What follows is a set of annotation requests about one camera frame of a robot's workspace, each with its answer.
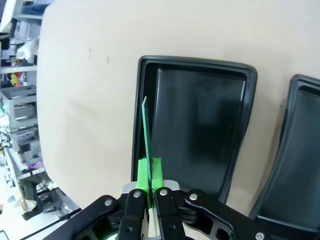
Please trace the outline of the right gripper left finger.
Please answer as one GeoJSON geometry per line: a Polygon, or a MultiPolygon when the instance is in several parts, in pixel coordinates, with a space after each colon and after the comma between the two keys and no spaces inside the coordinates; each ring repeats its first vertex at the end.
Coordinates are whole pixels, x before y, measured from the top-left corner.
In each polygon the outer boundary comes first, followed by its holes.
{"type": "Polygon", "coordinates": [[[46,240],[140,240],[149,229],[148,161],[138,161],[137,182],[116,199],[103,195],[45,237],[46,240]]]}

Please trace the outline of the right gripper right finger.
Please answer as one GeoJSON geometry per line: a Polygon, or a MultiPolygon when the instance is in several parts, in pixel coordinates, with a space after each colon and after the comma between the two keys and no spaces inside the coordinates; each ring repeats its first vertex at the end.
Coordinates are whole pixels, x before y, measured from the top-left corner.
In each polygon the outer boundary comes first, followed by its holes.
{"type": "Polygon", "coordinates": [[[194,189],[189,192],[165,186],[161,159],[150,163],[151,189],[163,240],[185,240],[184,226],[211,240],[269,240],[260,224],[194,189]]]}

